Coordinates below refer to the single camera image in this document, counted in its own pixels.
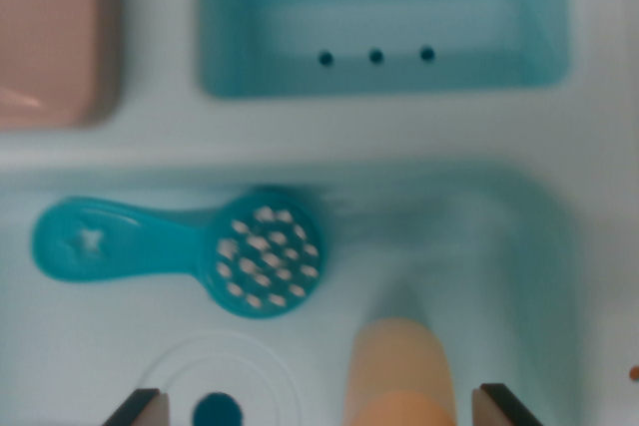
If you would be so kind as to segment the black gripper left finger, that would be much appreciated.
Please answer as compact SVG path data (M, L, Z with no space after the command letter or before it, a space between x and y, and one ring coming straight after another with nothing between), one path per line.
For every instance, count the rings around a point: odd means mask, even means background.
M169 426L169 396L157 388L134 390L103 426Z

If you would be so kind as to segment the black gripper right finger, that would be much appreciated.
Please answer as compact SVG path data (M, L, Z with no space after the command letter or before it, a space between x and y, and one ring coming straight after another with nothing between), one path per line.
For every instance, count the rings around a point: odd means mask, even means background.
M503 383L483 383L472 391L473 426L542 426Z

